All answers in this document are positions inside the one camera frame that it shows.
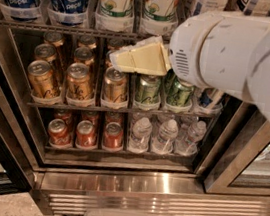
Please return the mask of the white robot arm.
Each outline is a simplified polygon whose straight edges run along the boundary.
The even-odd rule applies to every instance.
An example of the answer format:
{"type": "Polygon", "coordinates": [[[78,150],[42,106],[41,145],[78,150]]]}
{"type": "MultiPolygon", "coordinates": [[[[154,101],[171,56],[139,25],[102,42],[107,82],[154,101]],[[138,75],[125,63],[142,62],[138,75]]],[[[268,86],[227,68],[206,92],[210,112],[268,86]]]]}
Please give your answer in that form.
{"type": "Polygon", "coordinates": [[[252,103],[270,122],[270,17],[205,12],[172,33],[168,46],[151,37],[110,55],[115,69],[176,76],[252,103]]]}

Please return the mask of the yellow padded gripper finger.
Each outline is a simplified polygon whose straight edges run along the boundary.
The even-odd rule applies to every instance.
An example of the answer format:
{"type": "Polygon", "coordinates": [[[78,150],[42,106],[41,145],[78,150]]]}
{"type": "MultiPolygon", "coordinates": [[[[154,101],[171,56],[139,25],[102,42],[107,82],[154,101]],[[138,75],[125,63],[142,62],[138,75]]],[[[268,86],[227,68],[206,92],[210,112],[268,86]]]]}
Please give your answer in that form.
{"type": "Polygon", "coordinates": [[[168,53],[162,37],[153,36],[113,51],[109,59],[118,71],[162,77],[172,67],[168,53]]]}

